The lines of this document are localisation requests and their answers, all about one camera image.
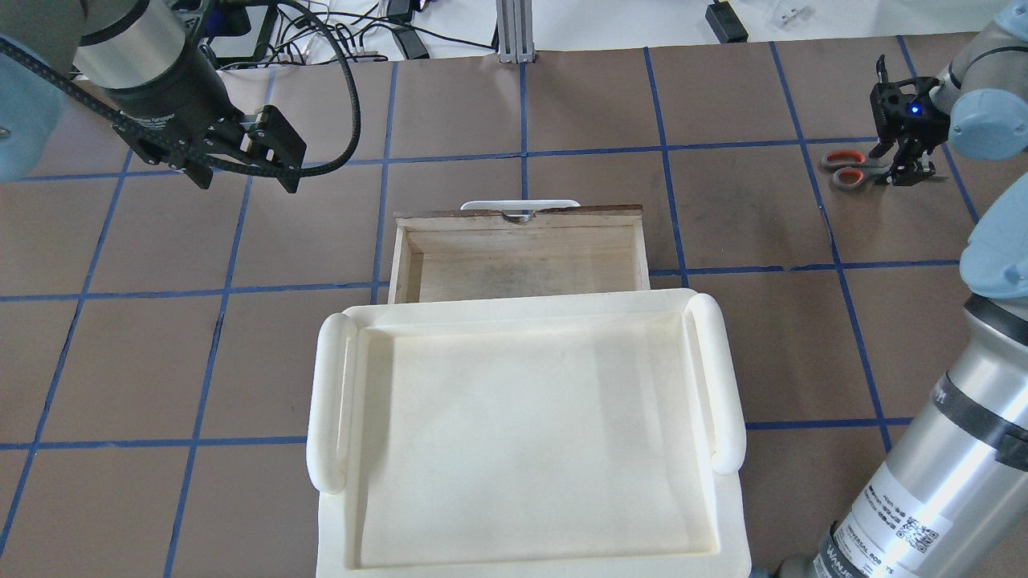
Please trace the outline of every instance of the tray handle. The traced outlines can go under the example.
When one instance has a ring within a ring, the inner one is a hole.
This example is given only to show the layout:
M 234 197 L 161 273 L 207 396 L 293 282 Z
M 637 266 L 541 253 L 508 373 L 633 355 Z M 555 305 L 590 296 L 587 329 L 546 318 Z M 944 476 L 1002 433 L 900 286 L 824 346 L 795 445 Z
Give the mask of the tray handle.
M 337 313 L 318 333 L 310 422 L 307 425 L 307 474 L 319 492 L 338 494 L 346 487 L 346 451 L 341 443 L 344 391 L 352 387 L 357 324 Z
M 696 327 L 701 367 L 710 400 L 713 424 L 710 468 L 718 474 L 732 475 L 742 467 L 746 455 L 746 425 L 732 368 L 732 355 L 728 349 L 725 318 L 713 297 L 704 293 L 689 299 L 685 317 Z

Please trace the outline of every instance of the black cable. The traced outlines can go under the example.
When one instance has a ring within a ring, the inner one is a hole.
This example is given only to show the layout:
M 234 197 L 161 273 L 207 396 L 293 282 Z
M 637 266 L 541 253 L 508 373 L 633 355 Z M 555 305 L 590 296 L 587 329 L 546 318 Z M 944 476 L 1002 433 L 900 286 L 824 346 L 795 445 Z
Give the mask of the black cable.
M 363 14 L 359 14 L 359 13 L 356 13 L 356 12 L 341 12 L 341 11 L 335 11 L 335 10 L 323 13 L 321 15 L 326 15 L 326 16 L 329 16 L 329 15 L 332 15 L 332 16 L 354 16 L 354 17 L 358 19 L 358 22 L 362 21 L 362 20 L 372 21 L 372 24 L 369 24 L 368 26 L 364 27 L 364 29 L 362 31 L 360 31 L 360 32 L 365 32 L 365 31 L 367 31 L 367 29 L 370 29 L 372 27 L 378 28 L 377 26 L 375 26 L 375 23 L 387 24 L 387 25 L 391 24 L 391 25 L 394 25 L 394 26 L 399 27 L 399 28 L 404 28 L 404 29 L 408 29 L 408 30 L 416 30 L 417 32 L 423 32 L 425 34 L 428 34 L 429 36 L 435 36 L 436 38 L 439 38 L 440 40 L 446 40 L 447 42 L 456 42 L 458 44 L 467 44 L 469 46 L 475 46 L 476 48 L 484 48 L 486 50 L 489 50 L 490 52 L 494 52 L 495 51 L 495 49 L 492 46 L 489 46 L 488 44 L 481 44 L 479 42 L 474 42 L 474 41 L 471 41 L 471 40 L 464 40 L 462 38 L 453 38 L 452 36 L 445 36 L 443 34 L 439 34 L 438 32 L 432 32 L 431 30 L 427 30 L 427 29 L 424 29 L 421 27 L 414 26 L 412 24 L 404 24 L 404 23 L 393 22 L 393 21 L 391 21 L 389 19 L 382 19 L 382 17 L 378 17 L 378 16 L 363 15 Z M 304 16 L 301 15 L 301 16 L 297 16 L 296 19 L 293 19 L 293 20 L 299 21 L 299 20 L 303 20 L 303 17 Z
M 225 4 L 242 4 L 242 5 L 263 5 L 272 6 L 279 3 L 286 4 L 301 13 L 306 13 L 311 15 L 313 12 L 303 6 L 296 0 L 224 0 Z M 274 178 L 290 178 L 290 179 L 301 179 L 304 177 L 317 177 L 319 175 L 325 175 L 335 171 L 339 167 L 345 165 L 347 160 L 354 155 L 354 151 L 357 150 L 357 143 L 361 136 L 361 105 L 357 98 L 357 86 L 354 84 L 354 75 L 350 70 L 350 65 L 346 62 L 345 53 L 342 48 L 339 47 L 339 43 L 332 36 L 331 31 L 324 23 L 319 19 L 316 26 L 319 31 L 329 38 L 329 43 L 332 46 L 332 50 L 335 52 L 338 59 L 339 66 L 342 68 L 342 74 L 346 81 L 346 91 L 350 94 L 350 101 L 353 105 L 353 118 L 354 118 L 354 130 L 350 137 L 350 144 L 342 153 L 330 160 L 328 162 L 319 165 L 317 167 L 310 167 L 307 169 L 267 169 L 264 167 L 255 167 L 253 165 L 243 165 L 241 162 L 233 162 L 230 160 L 225 160 L 222 158 L 217 158 L 214 156 L 209 156 L 201 152 L 196 151 L 189 145 L 179 144 L 177 140 L 166 137 L 164 135 L 151 131 L 139 122 L 128 118 L 124 113 L 114 110 L 113 108 L 107 106 L 99 99 L 93 95 L 86 93 L 82 88 L 79 88 L 75 83 L 67 79 L 64 74 L 53 70 L 45 63 L 29 55 L 25 50 L 15 46 L 10 41 L 5 38 L 0 37 L 0 53 L 6 55 L 14 62 L 21 64 L 25 68 L 29 69 L 31 72 L 46 80 L 50 84 L 53 84 L 58 88 L 61 88 L 65 94 L 70 96 L 79 104 L 85 106 L 93 112 L 96 112 L 100 116 L 109 120 L 114 127 L 119 131 L 124 131 L 130 135 L 150 141 L 156 145 L 159 145 L 170 151 L 176 152 L 182 155 L 187 160 L 209 167 L 212 169 L 218 169 L 221 171 L 228 171 L 230 173 L 238 173 L 242 175 L 250 175 L 254 177 L 274 177 Z

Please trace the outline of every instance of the blue tape line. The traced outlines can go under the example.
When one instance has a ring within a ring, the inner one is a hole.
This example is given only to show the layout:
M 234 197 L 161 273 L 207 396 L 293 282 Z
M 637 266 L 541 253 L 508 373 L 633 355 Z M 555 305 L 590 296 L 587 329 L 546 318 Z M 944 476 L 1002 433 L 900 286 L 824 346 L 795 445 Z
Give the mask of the blue tape line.
M 905 268 L 905 267 L 944 267 L 956 266 L 960 264 L 957 259 L 933 259 L 925 261 L 868 261 L 841 263 L 846 269 L 860 268 Z M 790 267 L 791 272 L 806 270 L 834 270 L 832 263 L 811 263 L 807 265 L 796 265 Z M 785 270 L 780 265 L 741 265 L 732 267 L 702 267 L 690 268 L 690 275 L 720 275 L 734 273 L 776 273 Z M 678 269 L 652 269 L 651 277 L 668 277 L 682 275 Z M 306 285 L 252 285 L 245 287 L 230 287 L 224 289 L 194 289 L 189 291 L 130 291 L 124 293 L 86 293 L 85 300 L 108 300 L 108 299 L 178 299 L 190 297 L 211 297 L 215 295 L 230 295 L 243 293 L 283 293 L 290 291 L 330 291 L 334 289 L 378 289 L 389 287 L 388 281 L 357 281 L 351 283 L 314 283 Z M 4 302 L 26 302 L 26 301 L 74 301 L 83 297 L 81 293 L 64 293 L 50 295 L 6 295 L 0 296 L 0 303 Z
M 196 463 L 196 446 L 189 447 L 186 458 L 186 470 L 182 476 L 182 490 L 179 492 L 179 503 L 175 508 L 175 521 L 172 525 L 172 538 L 168 542 L 168 557 L 164 558 L 164 578 L 172 577 L 172 567 L 175 566 L 175 554 L 179 547 L 179 534 L 182 531 L 182 517 L 186 511 L 186 498 L 189 496 L 189 483 L 192 481 L 193 464 Z
M 748 431 L 766 430 L 823 430 L 833 428 L 877 428 L 882 424 L 906 426 L 913 418 L 877 418 L 867 420 L 809 420 L 797 422 L 747 422 Z
M 17 303 L 22 301 L 74 301 L 80 293 L 65 293 L 54 295 L 6 295 L 0 296 L 0 303 Z
M 813 263 L 809 265 L 799 265 L 795 267 L 790 267 L 788 270 L 835 270 L 835 264 L 832 263 Z
M 120 178 L 119 173 L 96 173 L 93 175 L 48 175 L 39 177 L 25 177 L 19 179 L 16 182 L 20 183 L 39 183 L 39 182 L 53 182 L 53 181 L 82 181 L 90 179 L 117 179 Z
M 911 76 L 917 76 L 917 67 L 914 66 L 914 60 L 910 57 L 910 50 L 907 48 L 907 40 L 903 36 L 896 36 L 896 42 L 900 44 L 900 51 L 903 52 L 903 58 L 907 61 L 907 69 L 910 70 Z M 953 173 L 953 181 L 957 185 L 957 190 L 960 191 L 960 196 L 963 198 L 964 206 L 967 207 L 967 214 L 970 215 L 971 221 L 978 224 L 978 210 L 975 209 L 975 204 L 970 200 L 970 195 L 967 194 L 967 188 L 964 186 L 963 178 L 960 177 L 960 171 L 957 170 L 957 164 L 953 160 L 953 155 L 950 153 L 950 147 L 943 143 L 943 155 L 946 156 L 946 162 L 950 166 L 950 172 Z
M 793 102 L 793 95 L 788 89 L 788 81 L 785 79 L 785 69 L 781 65 L 781 59 L 778 57 L 778 48 L 774 42 L 769 42 L 768 47 L 771 49 L 772 59 L 774 59 L 774 66 L 778 72 L 778 80 L 781 82 L 781 89 L 785 96 L 785 104 L 788 105 L 788 114 L 793 117 L 793 125 L 796 128 L 796 138 L 800 141 L 800 151 L 803 153 L 803 161 L 807 167 L 807 177 L 810 179 L 810 187 L 813 190 L 814 198 L 817 201 L 817 209 L 821 213 L 821 219 L 824 221 L 824 226 L 829 233 L 829 242 L 832 246 L 832 262 L 835 264 L 836 275 L 839 278 L 839 287 L 842 289 L 843 300 L 846 302 L 846 312 L 849 315 L 850 326 L 853 329 L 856 350 L 860 356 L 860 364 L 864 366 L 864 376 L 868 382 L 868 394 L 871 397 L 871 404 L 875 409 L 875 418 L 878 420 L 878 430 L 882 435 L 882 444 L 885 446 L 885 450 L 888 451 L 892 448 L 892 440 L 889 437 L 888 428 L 885 427 L 885 413 L 882 410 L 882 403 L 878 396 L 875 375 L 871 370 L 871 361 L 868 359 L 868 351 L 864 344 L 864 333 L 860 331 L 860 323 L 856 318 L 853 297 L 850 295 L 849 284 L 846 282 L 846 274 L 842 266 L 842 259 L 839 257 L 839 247 L 836 245 L 832 221 L 829 219 L 828 210 L 824 208 L 820 185 L 817 183 L 817 177 L 814 174 L 814 166 L 810 161 L 810 152 L 807 150 L 803 128 L 800 125 L 800 117 L 796 112 L 796 104 Z
M 525 154 L 531 156 L 581 156 L 588 154 L 623 154 L 629 152 L 660 152 L 660 146 L 622 146 L 608 148 L 576 148 L 570 150 L 529 150 Z
M 960 171 L 957 170 L 956 160 L 953 159 L 953 154 L 950 152 L 950 145 L 943 143 L 943 155 L 946 156 L 946 162 L 950 166 L 950 171 L 953 173 L 953 182 L 957 185 L 957 190 L 960 191 L 960 196 L 964 201 L 964 206 L 967 207 L 967 213 L 970 215 L 970 219 L 978 224 L 979 214 L 978 209 L 975 207 L 975 203 L 970 198 L 970 194 L 967 193 L 967 187 L 964 186 L 963 177 L 960 176 Z
M 179 175 L 178 171 L 133 171 L 125 175 L 126 178 L 136 179 L 139 177 L 171 177 L 173 175 Z
M 25 466 L 22 467 L 22 475 L 19 477 L 17 486 L 14 490 L 14 496 L 10 501 L 10 509 L 7 511 L 7 518 L 4 520 L 3 531 L 0 533 L 0 558 L 3 557 L 4 549 L 7 547 L 7 538 L 10 536 L 10 529 L 14 523 L 14 516 L 17 514 L 17 506 L 22 502 L 22 495 L 25 493 L 25 484 L 29 479 L 29 472 L 32 470 L 32 463 L 35 460 L 35 448 L 43 437 L 43 429 L 46 427 L 46 420 L 49 418 L 50 407 L 53 405 L 53 398 L 58 393 L 58 385 L 61 383 L 61 375 L 64 373 L 65 363 L 68 360 L 68 351 L 71 349 L 71 342 L 75 337 L 75 329 L 78 327 L 78 320 L 82 316 L 82 306 L 85 304 L 85 294 L 88 293 L 89 284 L 93 283 L 93 276 L 97 273 L 97 263 L 100 262 L 100 253 L 104 249 L 104 243 L 107 241 L 107 232 L 111 228 L 111 220 L 114 218 L 114 209 L 117 207 L 118 198 L 121 196 L 121 188 L 124 186 L 125 173 L 128 172 L 130 162 L 132 162 L 132 151 L 128 151 L 125 154 L 124 162 L 121 165 L 121 173 L 118 176 L 118 182 L 114 185 L 114 192 L 111 194 L 111 202 L 107 206 L 107 215 L 104 216 L 104 225 L 100 229 L 100 237 L 97 239 L 97 247 L 93 251 L 93 259 L 89 260 L 89 268 L 85 274 L 85 279 L 82 281 L 82 291 L 78 297 L 77 303 L 75 304 L 75 315 L 72 316 L 71 324 L 68 327 L 68 336 L 65 338 L 64 346 L 61 348 L 61 354 L 58 356 L 57 367 L 53 369 L 53 377 L 50 380 L 50 386 L 46 390 L 46 400 L 43 402 L 43 410 L 40 412 L 39 421 L 36 423 L 36 432 L 33 435 L 28 456 L 25 459 Z
M 877 143 L 878 137 L 849 137 L 831 139 L 805 139 L 807 144 Z
M 690 145 L 669 145 L 668 150 L 706 150 L 712 148 L 758 148 L 766 146 L 788 146 L 798 145 L 800 141 L 796 139 L 783 141 L 742 141 L 735 143 L 698 143 Z
M 910 71 L 911 76 L 917 76 L 917 68 L 914 66 L 914 61 L 910 58 L 910 50 L 907 49 L 907 41 L 903 36 L 895 36 L 896 43 L 900 44 L 900 51 L 903 52 L 903 58 L 907 61 L 907 70 Z
M 350 160 L 346 161 L 346 165 L 350 165 L 351 167 L 355 166 L 360 167 L 362 165 L 381 165 L 381 164 L 382 164 L 381 158 L 351 158 Z M 303 167 L 304 168 L 316 167 L 318 165 L 321 165 L 321 162 L 304 162 Z
M 274 285 L 269 287 L 233 287 L 229 293 L 282 293 L 285 291 L 327 291 L 332 289 L 369 289 L 382 283 L 319 283 L 315 285 Z
M 726 275 L 738 273 L 782 273 L 785 268 L 780 265 L 771 266 L 750 266 L 750 267 L 693 267 L 689 269 L 689 275 Z
M 525 63 L 518 65 L 521 92 L 521 198 L 528 198 L 528 80 Z
M 211 447 L 224 445 L 286 445 L 306 443 L 307 436 L 209 437 L 197 439 L 101 439 L 90 441 L 41 441 L 35 449 L 99 449 L 104 447 Z M 2 443 L 3 449 L 29 449 L 31 443 Z
M 897 268 L 897 267 L 952 267 L 960 264 L 957 259 L 932 259 L 926 261 L 878 261 L 870 263 L 842 263 L 842 267 L 851 268 Z
M 389 86 L 389 112 L 386 116 L 386 145 L 382 151 L 382 178 L 378 190 L 378 231 L 375 234 L 375 260 L 371 268 L 371 282 L 378 283 L 382 266 L 382 237 L 386 234 L 386 195 L 389 194 L 390 152 L 393 146 L 393 117 L 396 113 L 396 83 L 400 67 L 393 63 L 393 76 Z M 378 302 L 377 285 L 371 287 L 371 304 Z
M 225 314 L 228 312 L 229 288 L 232 286 L 232 276 L 235 273 L 235 259 L 240 251 L 240 241 L 243 238 L 243 228 L 247 219 L 247 208 L 250 206 L 250 193 L 253 188 L 253 177 L 247 177 L 247 184 L 243 190 L 243 201 L 240 203 L 240 216 L 235 222 L 235 234 L 232 238 L 232 250 L 228 255 L 228 264 L 225 267 L 225 282 L 222 289 L 221 304 L 218 308 L 218 320 L 214 324 L 214 334 L 211 336 L 211 349 L 207 356 L 207 367 L 204 370 L 204 383 L 200 387 L 199 401 L 196 404 L 196 419 L 193 422 L 191 442 L 199 439 L 200 431 L 204 429 L 204 416 L 207 412 L 207 399 L 211 393 L 211 380 L 214 376 L 214 365 L 218 357 L 218 345 L 221 342 L 221 331 L 225 324 Z M 189 497 L 189 485 L 192 482 L 192 469 L 196 461 L 196 445 L 193 443 L 189 447 L 189 456 L 186 458 L 186 468 L 182 475 L 182 490 L 179 492 L 179 503 L 175 508 L 175 521 L 172 523 L 172 538 L 168 544 L 168 557 L 164 558 L 164 578 L 171 578 L 172 568 L 175 566 L 175 554 L 179 544 L 179 534 L 182 530 L 182 517 L 185 515 L 186 501 Z
M 200 447 L 224 446 L 224 445 L 290 445 L 306 443 L 307 436 L 269 436 L 269 437 L 220 437 L 196 440 L 196 445 Z
M 210 297 L 221 295 L 221 289 L 197 289 L 193 291 L 139 291 L 125 293 L 89 293 L 85 296 L 87 301 L 103 299 L 169 299 L 184 297 Z
M 411 165 L 415 162 L 451 162 L 454 160 L 491 160 L 494 158 L 516 158 L 521 156 L 520 152 L 493 152 L 482 154 L 452 154 L 449 156 L 406 156 L 389 158 L 375 164 L 389 165 Z
M 657 77 L 653 72 L 653 61 L 650 59 L 650 47 L 642 48 L 642 59 L 646 61 L 646 72 L 650 78 L 650 92 L 653 95 L 653 110 L 657 115 L 657 134 L 660 136 L 660 155 L 664 162 L 664 186 L 667 187 L 667 205 L 671 213 L 671 231 L 674 234 L 674 252 L 678 256 L 678 268 L 682 274 L 682 286 L 689 287 L 689 267 L 686 263 L 686 252 L 682 246 L 682 231 L 678 225 L 678 206 L 674 202 L 674 184 L 671 182 L 671 158 L 668 154 L 667 135 L 664 132 L 664 114 L 660 108 L 660 94 L 657 91 Z

